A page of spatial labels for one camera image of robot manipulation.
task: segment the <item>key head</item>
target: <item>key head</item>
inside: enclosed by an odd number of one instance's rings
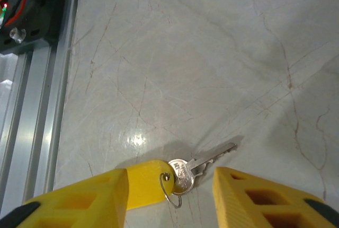
[[[190,191],[194,186],[195,175],[187,168],[187,161],[174,159],[169,161],[169,165],[176,175],[173,194],[183,195]]]

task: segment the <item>key blade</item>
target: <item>key blade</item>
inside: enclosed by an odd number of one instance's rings
[[[187,164],[188,169],[193,170],[196,167],[204,163],[210,162],[212,159],[216,158],[218,155],[222,155],[225,152],[232,150],[236,146],[237,144],[233,142],[222,145],[220,148],[217,148],[215,151],[208,153],[206,156],[203,156],[202,158],[188,162]]]

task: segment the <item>key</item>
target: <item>key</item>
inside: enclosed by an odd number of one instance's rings
[[[169,161],[168,163],[176,175],[173,194],[178,196],[187,194],[192,190],[195,178],[203,174],[208,163],[212,163],[215,158],[231,151],[235,147],[235,143],[227,143],[197,160],[192,159],[187,162],[183,159],[174,159]]]

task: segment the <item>marble surface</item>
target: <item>marble surface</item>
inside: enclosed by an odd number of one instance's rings
[[[230,139],[183,197],[125,227],[217,227],[216,166],[339,210],[338,0],[79,0],[55,188]]]

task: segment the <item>metal split ring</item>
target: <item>metal split ring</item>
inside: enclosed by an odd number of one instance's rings
[[[166,173],[166,172],[163,172],[160,174],[160,177],[159,177],[159,180],[160,180],[160,185],[161,185],[161,188],[165,194],[165,197],[166,199],[173,205],[174,208],[180,208],[181,207],[181,196],[178,196],[178,205],[176,205],[174,202],[172,202],[172,200],[170,199],[169,195],[166,193],[166,190],[165,190],[165,187],[164,187],[164,184],[163,184],[163,179],[165,181],[169,181],[171,175],[169,173]]]

